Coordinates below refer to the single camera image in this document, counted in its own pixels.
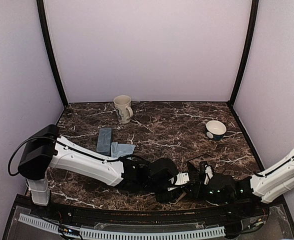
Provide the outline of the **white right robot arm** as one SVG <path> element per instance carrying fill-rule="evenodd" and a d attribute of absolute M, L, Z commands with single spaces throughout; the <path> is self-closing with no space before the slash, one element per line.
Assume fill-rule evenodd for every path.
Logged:
<path fill-rule="evenodd" d="M 189 163 L 188 175 L 188 189 L 194 198 L 212 205 L 250 199 L 242 205 L 242 213 L 252 217 L 260 211 L 261 202 L 271 203 L 280 195 L 294 189 L 294 148 L 278 163 L 242 180 L 215 173 L 206 161 L 202 161 L 199 168 Z"/>

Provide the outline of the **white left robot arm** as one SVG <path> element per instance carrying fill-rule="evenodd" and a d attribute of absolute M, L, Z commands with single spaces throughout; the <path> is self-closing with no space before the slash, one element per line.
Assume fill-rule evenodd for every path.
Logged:
<path fill-rule="evenodd" d="M 159 203 L 173 203 L 183 194 L 176 186 L 179 171 L 171 159 L 150 162 L 135 154 L 102 155 L 72 143 L 59 130 L 50 124 L 19 146 L 24 151 L 17 174 L 27 179 L 33 203 L 46 218 L 57 214 L 57 206 L 49 201 L 48 168 L 75 172 L 131 193 L 155 193 Z"/>

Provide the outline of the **black hard glasses case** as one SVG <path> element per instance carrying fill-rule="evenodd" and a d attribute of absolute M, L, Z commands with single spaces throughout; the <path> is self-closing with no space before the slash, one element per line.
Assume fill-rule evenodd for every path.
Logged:
<path fill-rule="evenodd" d="M 186 188 L 175 188 L 168 192 L 169 195 L 169 203 L 172 205 L 177 204 L 181 199 L 183 199 L 186 195 L 190 193 L 190 191 Z"/>

